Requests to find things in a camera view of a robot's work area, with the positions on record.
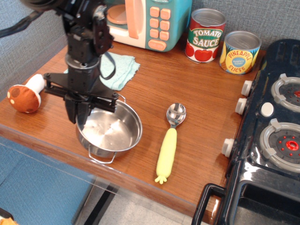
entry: gray fabric wall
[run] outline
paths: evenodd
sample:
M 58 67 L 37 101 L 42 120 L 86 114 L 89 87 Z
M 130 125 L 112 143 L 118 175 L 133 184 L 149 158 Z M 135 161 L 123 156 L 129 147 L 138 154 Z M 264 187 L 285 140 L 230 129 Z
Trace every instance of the gray fabric wall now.
M 225 35 L 234 30 L 258 34 L 263 50 L 279 39 L 300 39 L 299 0 L 193 0 L 192 10 L 198 8 L 221 11 L 227 18 Z
M 0 30 L 33 10 L 19 0 L 0 1 Z M 9 87 L 23 83 L 67 44 L 61 18 L 48 11 L 24 31 L 0 38 L 0 100 Z

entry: pot handle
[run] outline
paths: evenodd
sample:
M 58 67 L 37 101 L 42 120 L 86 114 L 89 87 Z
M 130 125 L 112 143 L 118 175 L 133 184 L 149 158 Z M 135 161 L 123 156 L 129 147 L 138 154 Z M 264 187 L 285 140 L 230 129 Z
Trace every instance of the pot handle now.
M 111 161 L 109 161 L 109 162 L 103 162 L 103 161 L 100 161 L 100 160 L 98 160 L 98 159 L 95 159 L 95 158 L 92 156 L 92 153 L 90 152 L 90 145 L 89 145 L 89 157 L 90 157 L 91 159 L 93 159 L 95 162 L 100 163 L 100 164 L 110 164 L 110 163 L 112 163 L 113 160 L 114 160 L 114 158 L 116 157 L 117 153 L 118 153 L 118 152 L 116 152 L 116 151 L 114 152 Z
M 121 96 L 124 99 L 124 103 L 126 103 L 126 98 L 120 94 L 118 94 L 119 96 Z

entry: blue cloth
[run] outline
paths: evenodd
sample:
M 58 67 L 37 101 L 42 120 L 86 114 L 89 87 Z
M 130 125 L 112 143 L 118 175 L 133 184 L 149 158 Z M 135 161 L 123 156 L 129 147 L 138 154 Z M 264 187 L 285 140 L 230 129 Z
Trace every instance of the blue cloth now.
M 109 54 L 115 61 L 116 72 L 110 80 L 105 80 L 102 77 L 100 80 L 106 87 L 112 90 L 122 90 L 126 83 L 134 77 L 135 72 L 140 67 L 140 64 L 135 61 L 133 56 L 118 55 L 114 53 Z M 100 68 L 102 76 L 107 77 L 114 70 L 114 65 L 105 55 L 102 55 Z
M 47 165 L 47 160 L 59 169 Z M 71 225 L 91 186 L 76 176 L 90 176 L 66 164 L 60 165 L 0 137 L 0 208 L 11 213 L 21 225 Z

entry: stove knob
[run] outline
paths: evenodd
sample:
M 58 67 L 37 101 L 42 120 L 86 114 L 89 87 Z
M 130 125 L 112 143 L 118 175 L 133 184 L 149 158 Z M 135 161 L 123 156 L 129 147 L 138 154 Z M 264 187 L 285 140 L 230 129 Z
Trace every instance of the stove knob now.
M 248 97 L 252 86 L 252 81 L 245 81 L 242 88 L 242 95 Z
M 233 149 L 233 143 L 234 139 L 225 139 L 223 147 L 222 147 L 222 154 L 225 155 L 226 157 L 230 157 L 230 153 Z
M 246 98 L 239 98 L 238 103 L 236 104 L 235 107 L 235 112 L 238 113 L 239 115 L 242 115 L 246 107 L 246 102 L 247 102 Z
M 274 106 L 270 102 L 265 102 L 261 107 L 261 114 L 264 117 L 270 117 L 274 112 Z

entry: spoon handle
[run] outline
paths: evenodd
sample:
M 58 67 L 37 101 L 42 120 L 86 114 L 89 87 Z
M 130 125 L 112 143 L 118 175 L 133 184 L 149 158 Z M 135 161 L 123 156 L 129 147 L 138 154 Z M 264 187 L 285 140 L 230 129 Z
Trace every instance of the spoon handle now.
M 177 131 L 170 128 L 165 134 L 164 141 L 160 148 L 160 153 L 157 161 L 155 182 L 163 184 L 167 181 L 172 171 L 177 144 Z

